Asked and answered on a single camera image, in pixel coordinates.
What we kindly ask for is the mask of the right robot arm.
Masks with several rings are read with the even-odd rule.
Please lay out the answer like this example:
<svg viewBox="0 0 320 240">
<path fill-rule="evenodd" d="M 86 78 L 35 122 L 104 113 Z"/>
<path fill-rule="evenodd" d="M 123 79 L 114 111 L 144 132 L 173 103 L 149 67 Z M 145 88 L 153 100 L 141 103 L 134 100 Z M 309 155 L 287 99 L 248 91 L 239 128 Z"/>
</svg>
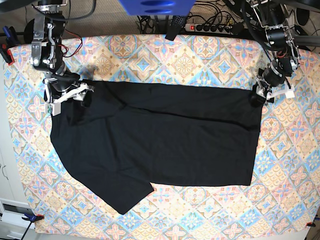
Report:
<svg viewBox="0 0 320 240">
<path fill-rule="evenodd" d="M 87 107 L 94 87 L 83 82 L 81 76 L 71 72 L 64 62 L 68 48 L 62 44 L 67 21 L 61 6 L 70 5 L 67 0 L 40 0 L 33 23 L 31 64 L 44 74 L 44 100 L 53 109 L 59 103 L 72 99 Z"/>
</svg>

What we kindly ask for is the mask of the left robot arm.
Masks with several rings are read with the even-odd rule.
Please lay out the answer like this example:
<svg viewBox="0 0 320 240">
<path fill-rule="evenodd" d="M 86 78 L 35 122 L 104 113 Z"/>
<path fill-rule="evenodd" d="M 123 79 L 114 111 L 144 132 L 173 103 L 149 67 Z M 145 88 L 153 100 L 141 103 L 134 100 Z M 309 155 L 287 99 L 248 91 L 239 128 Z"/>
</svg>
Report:
<svg viewBox="0 0 320 240">
<path fill-rule="evenodd" d="M 266 68 L 258 70 L 250 94 L 251 105 L 273 103 L 279 95 L 293 98 L 294 86 L 289 78 L 299 68 L 301 55 L 288 24 L 286 7 L 272 0 L 244 0 L 241 11 L 253 39 L 273 56 Z"/>
</svg>

